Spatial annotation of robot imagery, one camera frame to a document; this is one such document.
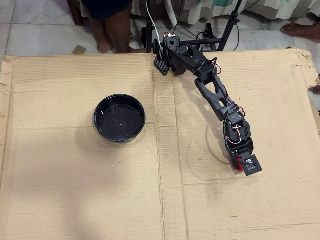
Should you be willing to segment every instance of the cloth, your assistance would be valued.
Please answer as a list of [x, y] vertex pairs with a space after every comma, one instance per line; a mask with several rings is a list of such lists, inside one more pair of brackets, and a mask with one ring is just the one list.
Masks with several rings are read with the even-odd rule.
[[[243, 0], [239, 9], [241, 13], [244, 9], [252, 6], [257, 0]], [[152, 0], [151, 15], [153, 17], [170, 15], [168, 2], [178, 17], [182, 0]], [[180, 21], [194, 25], [201, 18], [210, 20], [213, 17], [230, 15], [235, 9], [238, 0], [184, 0], [181, 10]], [[262, 15], [270, 20], [290, 19], [293, 17], [303, 18], [308, 13], [313, 13], [320, 17], [320, 0], [260, 0], [248, 11]], [[146, 17], [146, 0], [133, 0], [132, 14]]]
[[102, 19], [127, 8], [132, 0], [81, 0], [93, 19]]

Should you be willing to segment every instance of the person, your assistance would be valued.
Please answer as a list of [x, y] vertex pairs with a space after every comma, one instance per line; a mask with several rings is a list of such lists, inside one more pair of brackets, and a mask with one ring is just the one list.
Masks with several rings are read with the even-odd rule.
[[133, 0], [81, 0], [97, 42], [97, 50], [106, 53], [115, 48], [119, 54], [137, 52], [129, 47], [135, 37], [130, 32]]
[[[283, 26], [281, 28], [281, 32], [291, 37], [305, 38], [315, 43], [320, 43], [319, 22], [316, 22], [314, 25], [300, 25], [295, 22], [292, 22]], [[313, 92], [314, 94], [320, 95], [320, 85], [309, 87], [309, 91]]]

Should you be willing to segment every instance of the black cable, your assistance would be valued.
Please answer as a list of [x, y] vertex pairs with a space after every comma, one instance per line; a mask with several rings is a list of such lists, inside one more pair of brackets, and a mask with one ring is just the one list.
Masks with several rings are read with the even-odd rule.
[[238, 44], [236, 45], [236, 47], [235, 47], [235, 49], [234, 49], [233, 51], [237, 50], [237, 48], [238, 48], [238, 46], [239, 46], [239, 42], [240, 42], [240, 34], [239, 34], [238, 23], [236, 24], [236, 28], [238, 29]]
[[200, 38], [199, 38], [200, 34], [204, 34], [204, 33], [205, 33], [205, 31], [199, 32], [198, 35], [196, 36], [196, 39], [195, 39], [195, 40], [200, 39]]
[[245, 10], [243, 10], [243, 12], [249, 10], [250, 8], [252, 8], [252, 7], [253, 7], [254, 5], [256, 5], [259, 1], [260, 1], [260, 0], [256, 1], [253, 5], [251, 5], [250, 7], [246, 8]]
[[182, 5], [183, 5], [183, 4], [184, 4], [184, 0], [182, 0], [181, 6], [180, 6], [180, 10], [179, 10], [179, 17], [178, 17], [178, 21], [176, 22], [176, 25], [175, 25], [175, 27], [174, 27], [174, 30], [173, 30], [172, 35], [174, 35], [174, 34], [175, 34], [176, 28], [177, 28], [177, 26], [178, 26], [178, 23], [179, 23], [179, 20], [180, 20], [181, 9], [182, 9]]
[[181, 15], [181, 9], [182, 9], [182, 5], [184, 4], [184, 1], [185, 1], [185, 0], [182, 0], [182, 2], [181, 2], [181, 6], [180, 6], [180, 10], [179, 10], [179, 16], [178, 16], [178, 21], [176, 22], [176, 25], [175, 25], [175, 27], [174, 27], [174, 30], [173, 30], [172, 35], [175, 34], [175, 31], [176, 31], [176, 29], [177, 29], [177, 26], [179, 25], [179, 26], [182, 27], [184, 30], [186, 30], [187, 32], [189, 32], [191, 35], [195, 36], [195, 37], [196, 37], [196, 40], [198, 40], [199, 34], [198, 34], [198, 36], [196, 36], [196, 35], [194, 35], [192, 32], [190, 32], [188, 29], [186, 29], [185, 27], [183, 27], [183, 26], [181, 26], [181, 25], [179, 24], [180, 15]]
[[179, 23], [178, 23], [178, 25], [179, 25], [180, 27], [182, 27], [184, 30], [186, 30], [188, 33], [190, 33], [191, 35], [197, 37], [197, 36], [194, 35], [192, 32], [190, 32], [188, 29], [186, 29], [184, 26], [181, 26]]

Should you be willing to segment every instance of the tiled floor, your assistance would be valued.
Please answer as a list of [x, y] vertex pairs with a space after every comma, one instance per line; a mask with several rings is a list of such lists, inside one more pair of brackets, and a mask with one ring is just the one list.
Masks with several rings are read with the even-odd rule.
[[[228, 19], [228, 16], [222, 16], [210, 21], [217, 37], [223, 34]], [[269, 21], [250, 12], [240, 14], [239, 19], [240, 39], [237, 50], [296, 46], [311, 51], [314, 65], [320, 72], [320, 43], [290, 37], [279, 31], [290, 20]], [[304, 25], [314, 23], [308, 17], [295, 21]], [[173, 31], [167, 19], [155, 19], [155, 24], [158, 27], [160, 38], [164, 32]], [[146, 22], [142, 17], [135, 17], [131, 20], [131, 31], [137, 39], [136, 42], [130, 44], [131, 47], [143, 47], [140, 39], [141, 28], [145, 25]], [[204, 27], [203, 22], [188, 26], [194, 34], [202, 32]], [[182, 40], [195, 39], [179, 26], [176, 34]], [[238, 30], [234, 27], [225, 50], [233, 51], [237, 43]], [[4, 54], [17, 56], [72, 54], [77, 45], [86, 48], [85, 54], [98, 54], [91, 27], [75, 26], [67, 0], [0, 0], [0, 59]]]

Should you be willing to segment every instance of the white wire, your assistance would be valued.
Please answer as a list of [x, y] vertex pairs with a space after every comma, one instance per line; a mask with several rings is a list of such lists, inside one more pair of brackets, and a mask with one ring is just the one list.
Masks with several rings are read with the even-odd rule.
[[235, 127], [233, 127], [232, 129], [236, 129], [236, 132], [238, 133], [238, 136], [239, 136], [239, 142], [233, 142], [229, 139], [229, 137], [226, 137], [226, 139], [232, 143], [232, 144], [239, 144], [241, 143], [241, 135], [240, 135], [240, 132], [239, 132], [239, 129], [242, 128], [242, 126], [239, 126], [239, 125], [236, 125]]
[[155, 25], [154, 20], [152, 19], [151, 15], [150, 15], [149, 9], [148, 9], [148, 3], [146, 4], [146, 10], [147, 10], [147, 12], [148, 12], [148, 14], [149, 14], [149, 17], [150, 17], [150, 19], [151, 19], [151, 21], [152, 21], [152, 23], [153, 23], [156, 36], [158, 37], [158, 41], [159, 41], [160, 48], [163, 49], [163, 47], [161, 46], [160, 37], [159, 37], [159, 33], [158, 33], [158, 30], [157, 30], [157, 27], [156, 27], [156, 25]]
[[220, 73], [222, 72], [222, 68], [221, 68], [221, 66], [220, 66], [217, 62], [215, 63], [215, 65], [217, 65], [217, 66], [220, 68], [220, 69], [219, 69], [220, 72], [217, 72], [217, 73], [216, 73], [216, 74], [218, 75], [218, 74], [220, 74]]

